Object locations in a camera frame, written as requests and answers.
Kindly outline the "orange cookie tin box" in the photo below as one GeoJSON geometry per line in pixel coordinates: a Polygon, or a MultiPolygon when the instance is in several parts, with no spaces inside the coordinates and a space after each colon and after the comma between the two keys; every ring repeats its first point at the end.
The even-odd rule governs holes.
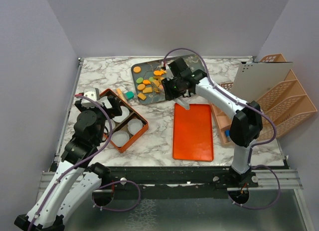
{"type": "Polygon", "coordinates": [[[113,133],[116,132],[116,131],[119,131],[119,130],[123,130],[123,131],[126,131],[129,134],[129,136],[130,136],[129,141],[123,147],[117,147],[111,142],[111,144],[117,149],[117,151],[119,153],[124,153],[130,146],[133,145],[133,143],[135,143],[149,129],[149,123],[138,112],[136,112],[130,105],[128,105],[125,101],[123,101],[111,89],[106,89],[105,91],[103,91],[100,94],[100,97],[107,97],[107,96],[110,96],[110,95],[118,97],[121,100],[120,106],[126,106],[130,110],[130,115],[123,122],[117,123],[117,122],[114,122],[112,120],[113,121],[112,124],[115,125],[114,128],[113,128],[113,133]],[[136,133],[135,135],[131,135],[129,133],[129,131],[128,131],[128,122],[131,119],[133,119],[133,118],[137,118],[137,119],[141,120],[142,123],[143,123],[143,128],[138,133],[136,133]]]}

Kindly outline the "silver metal tongs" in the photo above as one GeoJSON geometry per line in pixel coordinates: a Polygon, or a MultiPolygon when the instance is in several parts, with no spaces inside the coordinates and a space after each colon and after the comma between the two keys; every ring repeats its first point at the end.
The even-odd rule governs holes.
{"type": "MultiPolygon", "coordinates": [[[[154,90],[156,92],[162,93],[165,95],[165,91],[164,88],[161,88],[160,86],[157,86],[155,83],[155,80],[153,80],[151,82],[152,87],[154,88],[154,90]]],[[[174,98],[173,101],[177,104],[179,104],[180,106],[184,107],[184,109],[186,110],[190,110],[190,105],[189,103],[187,103],[185,100],[183,100],[182,98],[174,98]]]]}

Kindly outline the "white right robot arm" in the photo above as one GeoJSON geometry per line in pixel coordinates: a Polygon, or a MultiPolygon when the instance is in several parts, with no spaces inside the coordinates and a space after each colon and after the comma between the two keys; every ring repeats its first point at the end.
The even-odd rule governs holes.
{"type": "Polygon", "coordinates": [[[162,61],[161,68],[166,72],[162,85],[167,101],[175,101],[188,110],[190,105],[182,96],[195,94],[216,105],[231,119],[230,139],[235,147],[229,181],[240,187],[247,181],[252,148],[263,128],[259,104],[255,101],[249,103],[226,91],[212,81],[207,68],[191,71],[181,57],[170,63],[162,61]]]}

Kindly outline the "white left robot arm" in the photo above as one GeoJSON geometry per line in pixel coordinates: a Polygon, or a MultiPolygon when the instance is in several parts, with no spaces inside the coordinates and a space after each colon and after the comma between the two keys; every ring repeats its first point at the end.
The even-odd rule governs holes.
{"type": "Polygon", "coordinates": [[[62,231],[67,218],[95,188],[106,188],[110,183],[108,168],[91,160],[109,143],[104,140],[105,123],[110,122],[111,109],[90,101],[75,105],[80,115],[74,134],[66,144],[61,161],[43,195],[27,214],[19,215],[14,225],[23,231],[62,231]]]}

